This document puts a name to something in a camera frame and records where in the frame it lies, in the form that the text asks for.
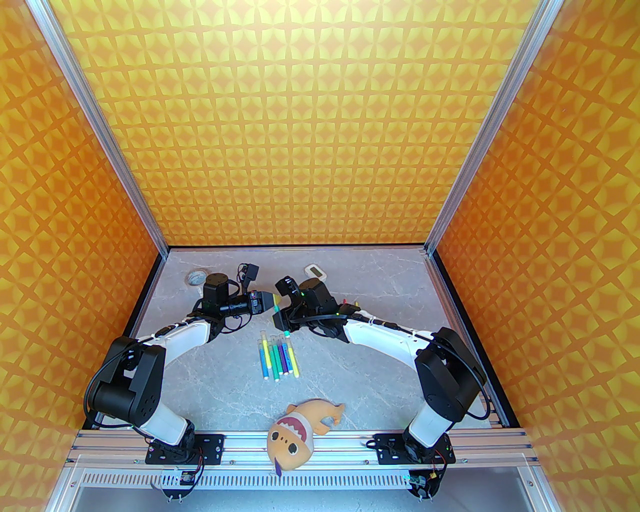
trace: small white device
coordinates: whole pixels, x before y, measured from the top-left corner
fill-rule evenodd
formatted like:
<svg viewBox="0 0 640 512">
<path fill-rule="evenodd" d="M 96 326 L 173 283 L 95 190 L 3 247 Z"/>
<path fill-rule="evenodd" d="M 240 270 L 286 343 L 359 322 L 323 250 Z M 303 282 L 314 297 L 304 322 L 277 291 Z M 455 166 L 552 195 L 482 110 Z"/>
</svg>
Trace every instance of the small white device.
<svg viewBox="0 0 640 512">
<path fill-rule="evenodd" d="M 305 267 L 305 274 L 307 274 L 307 277 L 317 277 L 323 283 L 326 281 L 326 273 L 315 263 Z"/>
</svg>

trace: plush toy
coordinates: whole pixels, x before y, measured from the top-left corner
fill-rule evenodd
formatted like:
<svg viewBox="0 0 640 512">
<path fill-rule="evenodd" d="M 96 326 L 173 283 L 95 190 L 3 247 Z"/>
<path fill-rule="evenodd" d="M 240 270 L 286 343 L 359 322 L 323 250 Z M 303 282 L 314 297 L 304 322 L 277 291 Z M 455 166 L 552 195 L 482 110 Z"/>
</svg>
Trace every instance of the plush toy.
<svg viewBox="0 0 640 512">
<path fill-rule="evenodd" d="M 325 400 L 310 400 L 297 407 L 290 404 L 287 415 L 272 425 L 267 437 L 267 453 L 278 476 L 282 470 L 290 471 L 307 462 L 314 452 L 314 433 L 323 436 L 330 430 L 321 420 L 333 418 L 335 426 L 343 412 L 344 404 L 335 406 Z"/>
</svg>

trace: yellow marker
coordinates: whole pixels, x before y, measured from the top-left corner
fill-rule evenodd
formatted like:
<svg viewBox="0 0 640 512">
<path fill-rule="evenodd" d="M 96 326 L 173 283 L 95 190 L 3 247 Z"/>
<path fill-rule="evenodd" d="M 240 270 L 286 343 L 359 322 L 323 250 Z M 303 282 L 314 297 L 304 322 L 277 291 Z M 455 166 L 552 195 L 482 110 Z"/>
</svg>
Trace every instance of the yellow marker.
<svg viewBox="0 0 640 512">
<path fill-rule="evenodd" d="M 264 348 L 264 358 L 267 363 L 267 369 L 271 369 L 271 355 L 269 353 L 269 346 L 267 344 L 267 332 L 260 331 L 260 336 L 262 336 L 262 348 Z"/>
<path fill-rule="evenodd" d="M 296 357 L 293 355 L 293 347 L 291 346 L 291 341 L 289 341 L 289 346 L 287 347 L 289 350 L 289 359 L 291 359 L 291 365 L 293 366 L 293 376 L 297 379 L 300 377 L 300 372 L 298 371 L 298 363 L 296 362 Z"/>
</svg>

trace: stuffed fish toy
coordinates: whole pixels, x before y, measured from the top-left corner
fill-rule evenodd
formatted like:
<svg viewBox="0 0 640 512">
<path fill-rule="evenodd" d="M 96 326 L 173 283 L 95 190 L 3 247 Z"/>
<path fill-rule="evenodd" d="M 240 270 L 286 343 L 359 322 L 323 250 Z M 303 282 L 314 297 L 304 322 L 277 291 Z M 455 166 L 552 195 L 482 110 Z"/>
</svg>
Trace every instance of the stuffed fish toy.
<svg viewBox="0 0 640 512">
<path fill-rule="evenodd" d="M 335 426 L 343 412 L 344 404 L 335 406 L 325 400 L 290 404 L 286 416 L 272 425 L 267 437 L 267 453 L 278 476 L 307 462 L 314 452 L 314 434 L 323 436 L 330 430 L 321 420 L 333 418 Z"/>
</svg>

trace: marker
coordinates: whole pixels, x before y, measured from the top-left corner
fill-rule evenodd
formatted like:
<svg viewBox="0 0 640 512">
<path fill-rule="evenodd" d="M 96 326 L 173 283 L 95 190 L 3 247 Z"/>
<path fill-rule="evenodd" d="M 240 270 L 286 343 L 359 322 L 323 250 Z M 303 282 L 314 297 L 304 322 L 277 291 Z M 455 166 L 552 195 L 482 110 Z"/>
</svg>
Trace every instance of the marker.
<svg viewBox="0 0 640 512">
<path fill-rule="evenodd" d="M 282 368 L 282 372 L 285 375 L 289 375 L 289 367 L 287 366 L 287 360 L 284 358 L 284 350 L 282 349 L 282 343 L 280 343 L 280 341 L 273 336 L 272 337 L 273 342 L 276 344 L 276 347 L 278 348 L 278 355 L 280 356 L 280 368 Z"/>
<path fill-rule="evenodd" d="M 284 334 L 280 335 L 280 342 L 282 343 L 282 351 L 284 352 L 284 360 L 287 362 L 287 368 L 289 369 L 289 373 L 294 373 L 293 365 L 291 364 L 291 356 L 289 356 L 289 348 L 287 347 L 287 342 L 284 339 Z"/>
<path fill-rule="evenodd" d="M 278 357 L 276 357 L 275 347 L 273 345 L 269 345 L 269 350 L 271 351 L 271 361 L 273 364 L 271 365 L 271 371 L 273 372 L 273 380 L 278 382 L 280 380 L 281 372 L 278 368 Z"/>
<path fill-rule="evenodd" d="M 264 358 L 267 363 L 267 368 L 271 369 L 271 355 L 269 354 L 269 347 L 267 344 L 267 331 L 260 331 L 260 336 L 262 337 L 262 348 L 264 349 Z"/>
<path fill-rule="evenodd" d="M 293 345 L 291 344 L 291 340 L 289 340 L 289 359 L 291 359 L 291 364 L 293 367 L 293 375 L 297 379 L 300 377 L 300 372 L 298 370 L 298 363 L 296 362 L 296 356 L 293 354 Z"/>
<path fill-rule="evenodd" d="M 273 364 L 278 369 L 278 375 L 284 375 L 282 363 L 280 362 L 280 354 L 278 353 L 278 345 L 271 345 L 271 350 L 273 351 Z"/>
<path fill-rule="evenodd" d="M 265 380 L 269 380 L 269 370 L 267 370 L 267 360 L 264 358 L 264 348 L 258 343 L 258 352 L 260 353 L 260 364 L 262 366 L 262 376 Z"/>
</svg>

